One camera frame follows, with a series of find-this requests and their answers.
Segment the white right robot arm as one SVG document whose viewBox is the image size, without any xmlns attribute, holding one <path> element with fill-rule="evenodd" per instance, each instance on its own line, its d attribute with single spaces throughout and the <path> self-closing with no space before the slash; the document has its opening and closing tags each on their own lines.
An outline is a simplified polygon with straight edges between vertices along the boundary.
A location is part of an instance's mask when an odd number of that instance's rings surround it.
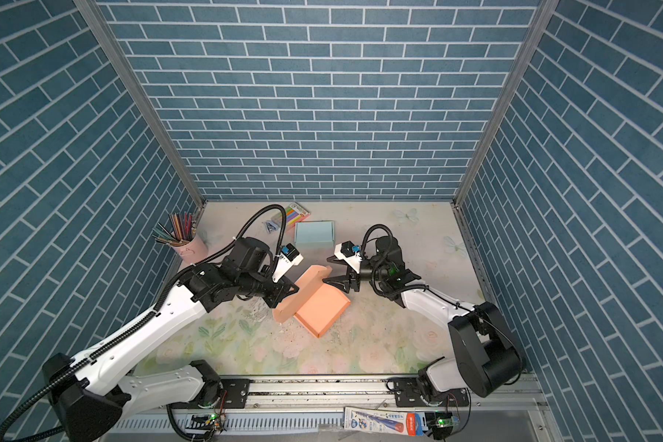
<svg viewBox="0 0 663 442">
<path fill-rule="evenodd" d="M 499 309 L 488 301 L 471 304 L 430 287 L 406 266 L 394 237 L 375 239 L 371 257 L 363 245 L 345 241 L 335 246 L 328 262 L 343 264 L 346 273 L 325 278 L 326 285 L 350 293 L 367 282 L 377 296 L 447 329 L 454 356 L 440 357 L 418 372 L 418 389 L 425 401 L 436 403 L 460 388 L 484 398 L 519 380 L 525 366 L 522 351 Z"/>
</svg>

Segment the pink cardboard box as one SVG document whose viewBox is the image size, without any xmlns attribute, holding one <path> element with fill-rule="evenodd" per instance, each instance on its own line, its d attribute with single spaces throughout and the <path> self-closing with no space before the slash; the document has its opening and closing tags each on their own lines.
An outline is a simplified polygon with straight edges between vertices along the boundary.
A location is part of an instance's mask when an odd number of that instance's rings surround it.
<svg viewBox="0 0 663 442">
<path fill-rule="evenodd" d="M 298 280 L 299 290 L 285 298 L 273 311 L 278 323 L 295 318 L 314 337 L 327 333 L 333 323 L 351 305 L 340 289 L 323 282 L 331 274 L 330 266 L 311 265 Z"/>
</svg>

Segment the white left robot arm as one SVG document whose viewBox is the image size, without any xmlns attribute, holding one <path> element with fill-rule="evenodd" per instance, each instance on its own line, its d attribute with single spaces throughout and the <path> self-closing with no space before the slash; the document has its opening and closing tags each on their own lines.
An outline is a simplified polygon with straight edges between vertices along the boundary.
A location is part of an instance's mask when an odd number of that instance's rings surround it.
<svg viewBox="0 0 663 442">
<path fill-rule="evenodd" d="M 302 262 L 292 244 L 271 252 L 254 238 L 235 239 L 221 263 L 185 268 L 156 304 L 106 340 L 69 358 L 52 357 L 42 368 L 55 387 L 48 399 L 71 441 L 94 441 L 132 414 L 173 403 L 217 407 L 223 384 L 203 360 L 160 375 L 133 369 L 171 336 L 236 297 L 260 297 L 275 308 L 298 291 L 286 273 Z"/>
</svg>

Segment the light blue paper box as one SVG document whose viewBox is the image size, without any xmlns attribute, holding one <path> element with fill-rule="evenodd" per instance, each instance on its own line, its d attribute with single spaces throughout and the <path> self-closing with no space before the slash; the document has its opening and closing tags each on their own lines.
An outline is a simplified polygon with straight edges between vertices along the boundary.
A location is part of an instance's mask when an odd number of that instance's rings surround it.
<svg viewBox="0 0 663 442">
<path fill-rule="evenodd" d="M 335 244 L 333 221 L 302 221 L 296 224 L 295 245 L 298 249 L 325 249 Z"/>
</svg>

